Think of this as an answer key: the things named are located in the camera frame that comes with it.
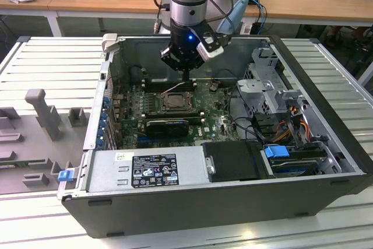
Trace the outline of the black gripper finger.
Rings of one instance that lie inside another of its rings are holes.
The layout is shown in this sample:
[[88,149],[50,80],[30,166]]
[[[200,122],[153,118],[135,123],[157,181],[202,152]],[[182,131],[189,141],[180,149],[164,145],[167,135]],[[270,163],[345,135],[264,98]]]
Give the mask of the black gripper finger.
[[167,47],[160,52],[160,58],[171,69],[181,72],[182,80],[187,81],[187,64],[178,50],[176,50],[176,53],[173,53],[173,49],[171,47]]
[[190,79],[190,72],[194,69],[198,69],[204,64],[204,60],[202,58],[195,58],[190,60],[186,65],[186,79]]

